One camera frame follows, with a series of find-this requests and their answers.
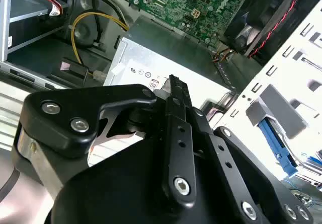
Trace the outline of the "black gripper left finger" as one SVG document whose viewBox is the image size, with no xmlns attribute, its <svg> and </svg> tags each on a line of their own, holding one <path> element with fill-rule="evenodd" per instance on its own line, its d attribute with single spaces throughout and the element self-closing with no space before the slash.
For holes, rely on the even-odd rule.
<svg viewBox="0 0 322 224">
<path fill-rule="evenodd" d="M 24 101 L 19 169 L 54 199 L 77 174 L 141 141 L 163 148 L 162 190 L 181 208 L 196 202 L 192 126 L 169 76 L 160 91 L 119 85 L 42 91 Z"/>
</svg>

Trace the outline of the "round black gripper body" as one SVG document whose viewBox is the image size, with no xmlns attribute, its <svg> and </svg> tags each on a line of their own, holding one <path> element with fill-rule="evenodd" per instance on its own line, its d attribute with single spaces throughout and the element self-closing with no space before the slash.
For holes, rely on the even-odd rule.
<svg viewBox="0 0 322 224">
<path fill-rule="evenodd" d="M 244 223 L 210 158 L 194 157 L 197 198 L 184 209 L 162 190 L 163 148 L 141 141 L 77 174 L 58 194 L 52 223 Z"/>
</svg>

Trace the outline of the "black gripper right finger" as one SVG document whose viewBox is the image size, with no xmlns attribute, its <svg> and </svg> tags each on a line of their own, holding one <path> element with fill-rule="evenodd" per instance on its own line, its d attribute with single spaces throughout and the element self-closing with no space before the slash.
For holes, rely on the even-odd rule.
<svg viewBox="0 0 322 224">
<path fill-rule="evenodd" d="M 227 128 L 211 129 L 192 106 L 188 86 L 178 93 L 192 126 L 197 201 L 213 223 L 313 223 L 307 208 Z"/>
</svg>

